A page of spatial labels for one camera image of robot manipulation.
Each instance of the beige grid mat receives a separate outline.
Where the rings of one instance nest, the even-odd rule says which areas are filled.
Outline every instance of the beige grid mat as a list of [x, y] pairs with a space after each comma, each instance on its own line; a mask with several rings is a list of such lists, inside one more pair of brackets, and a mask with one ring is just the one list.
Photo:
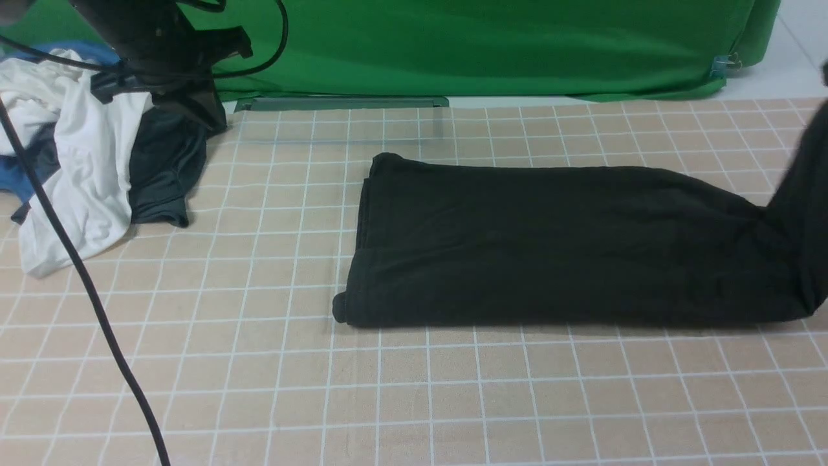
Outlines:
[[[750, 333], [330, 317], [376, 153], [664, 167], [764, 203], [818, 104], [237, 114], [192, 227], [142, 226], [89, 267], [175, 466], [824, 466], [828, 314]], [[79, 280], [24, 278], [0, 206], [0, 464], [153, 464]]]

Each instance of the black cord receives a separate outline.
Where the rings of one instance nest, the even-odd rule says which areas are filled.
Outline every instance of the black cord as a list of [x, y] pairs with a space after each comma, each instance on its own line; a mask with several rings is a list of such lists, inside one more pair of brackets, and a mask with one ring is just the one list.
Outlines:
[[[228, 78], [239, 78], [242, 76], [248, 76], [256, 74], [260, 71], [264, 71], [267, 68], [273, 66], [280, 58], [282, 58], [282, 54], [285, 53], [285, 49], [287, 48], [287, 36], [288, 36], [288, 21], [287, 21], [287, 9], [285, 8], [285, 3], [282, 0], [275, 0], [277, 7], [279, 8], [279, 13], [282, 15], [282, 38], [279, 41], [279, 47], [276, 51], [268, 58], [264, 63], [261, 65], [253, 66], [251, 68], [247, 68], [245, 70], [238, 70], [238, 71], [228, 71], [224, 73], [213, 73], [211, 76], [213, 79], [222, 80]], [[184, 0], [185, 4], [191, 5], [193, 3], [204, 3], [205, 5], [210, 5], [212, 7], [216, 7], [217, 5], [222, 5], [224, 0], [219, 0], [219, 3], [207, 3], [207, 2], [199, 2], [199, 0]], [[35, 58], [40, 58], [41, 60], [46, 61], [53, 61], [55, 63], [60, 63], [61, 65], [66, 66], [74, 66], [75, 68], [81, 68], [83, 70], [91, 70], [96, 71], [98, 73], [114, 73], [116, 75], [137, 75], [137, 76], [153, 76], [153, 77], [169, 77], [169, 78], [181, 78], [181, 79], [192, 79], [192, 80], [203, 80], [205, 75], [200, 75], [197, 73], [153, 73], [149, 71], [133, 71], [129, 70], [124, 66], [104, 66], [104, 65], [95, 65], [93, 63], [85, 63], [83, 61], [71, 60], [69, 58], [63, 58], [61, 56], [55, 56], [51, 53], [39, 51], [36, 48], [29, 47], [25, 44], [21, 44], [18, 41], [14, 41], [9, 39], [6, 36], [0, 35], [0, 44], [4, 46], [9, 46], [13, 49], [17, 49], [27, 55], [34, 56]]]
[[89, 300], [92, 302], [92, 309], [95, 311], [95, 316], [98, 317], [98, 323], [100, 324], [101, 331], [103, 332], [103, 337], [106, 338], [106, 343], [109, 345], [109, 351], [112, 352], [115, 363], [118, 365], [118, 369], [121, 371], [121, 375], [124, 380], [127, 381], [129, 389], [132, 390], [132, 394], [135, 395], [135, 399], [141, 407], [141, 412], [144, 414], [144, 419], [147, 420], [150, 433], [152, 434], [152, 440], [155, 442], [156, 450], [158, 451], [158, 458], [161, 460], [161, 466], [170, 466], [170, 456], [166, 451], [164, 438], [161, 436], [161, 429], [158, 427], [158, 421], [152, 413], [152, 408], [147, 402], [147, 397], [144, 396], [141, 386], [138, 385], [138, 381], [135, 380], [135, 376], [129, 369], [127, 360], [123, 357], [123, 352], [121, 352], [121, 348], [118, 346], [118, 340], [115, 339], [112, 326], [109, 325], [109, 319], [104, 312], [104, 305], [101, 303], [98, 291], [95, 290], [92, 278], [89, 277], [89, 271], [87, 271], [86, 266], [84, 266], [84, 261], [78, 255], [78, 251], [72, 245], [72, 241], [69, 239], [69, 236], [66, 234], [66, 230], [64, 230], [63, 225], [60, 223], [60, 219], [55, 213], [55, 208], [52, 207], [51, 202], [49, 202], [49, 197], [46, 196], [46, 192], [43, 190], [43, 185], [41, 184], [40, 179], [38, 179], [34, 167], [29, 163], [28, 158], [26, 158], [26, 150], [20, 142], [20, 137], [14, 129], [12, 119], [9, 118], [8, 110], [2, 100], [0, 100], [0, 124], [6, 132], [9, 142], [12, 143], [14, 153], [17, 155], [17, 160], [20, 161], [20, 164], [23, 166], [23, 171], [26, 172], [26, 177], [29, 178], [31, 186], [35, 190], [37, 200], [40, 201], [43, 206], [46, 218], [49, 219], [49, 223], [51, 223], [57, 237], [60, 239], [60, 243], [66, 248], [66, 253], [69, 254], [69, 258], [75, 266], [75, 270], [78, 271], [80, 281], [83, 282], [86, 293], [89, 295]]
[[279, 58], [282, 57], [282, 54], [285, 53], [285, 48], [287, 47], [287, 9], [285, 8], [285, 3], [282, 0], [276, 0], [276, 6], [279, 7], [279, 14], [282, 15], [282, 38], [279, 40], [279, 47], [277, 47], [273, 55], [261, 65], [254, 66], [253, 68], [247, 68], [246, 70], [239, 71], [228, 71], [226, 73], [213, 73], [213, 79], [223, 80], [227, 78], [239, 78], [242, 76], [254, 75], [259, 71], [264, 71], [267, 68], [270, 68], [279, 60]]

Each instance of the green backdrop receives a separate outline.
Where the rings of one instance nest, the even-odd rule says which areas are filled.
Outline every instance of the green backdrop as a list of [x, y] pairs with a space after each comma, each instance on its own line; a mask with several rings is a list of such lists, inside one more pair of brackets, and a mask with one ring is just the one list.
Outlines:
[[[223, 80], [250, 95], [581, 95], [597, 100], [694, 98], [716, 56], [759, 62], [780, 0], [285, 0], [282, 60]], [[222, 14], [187, 8], [198, 28], [244, 25], [255, 57], [279, 42], [273, 0], [229, 0]], [[40, 0], [6, 33], [29, 44], [96, 39], [64, 0]]]

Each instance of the folded black pants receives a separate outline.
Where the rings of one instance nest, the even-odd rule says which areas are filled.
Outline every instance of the folded black pants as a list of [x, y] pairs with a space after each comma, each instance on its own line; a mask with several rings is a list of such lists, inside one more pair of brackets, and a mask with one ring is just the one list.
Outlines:
[[333, 313], [360, 327], [780, 322], [825, 300], [827, 245], [826, 107], [767, 207], [661, 169], [382, 153]]

